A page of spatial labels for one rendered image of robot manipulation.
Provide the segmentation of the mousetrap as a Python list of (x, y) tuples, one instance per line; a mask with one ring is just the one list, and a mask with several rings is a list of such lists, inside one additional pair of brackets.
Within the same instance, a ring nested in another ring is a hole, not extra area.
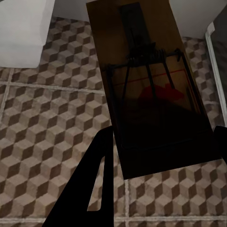
[(222, 159), (169, 1), (86, 6), (123, 179)]

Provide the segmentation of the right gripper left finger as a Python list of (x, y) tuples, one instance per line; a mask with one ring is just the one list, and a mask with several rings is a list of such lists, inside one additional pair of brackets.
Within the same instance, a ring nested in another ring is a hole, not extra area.
[[(114, 227), (113, 126), (99, 131), (42, 227)], [(99, 211), (87, 211), (100, 161), (105, 156)]]

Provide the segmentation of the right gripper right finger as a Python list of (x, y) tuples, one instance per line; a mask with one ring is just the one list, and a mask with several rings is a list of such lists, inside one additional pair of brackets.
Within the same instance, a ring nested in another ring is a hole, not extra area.
[(214, 130), (218, 152), (227, 164), (227, 128), (226, 126), (216, 126)]

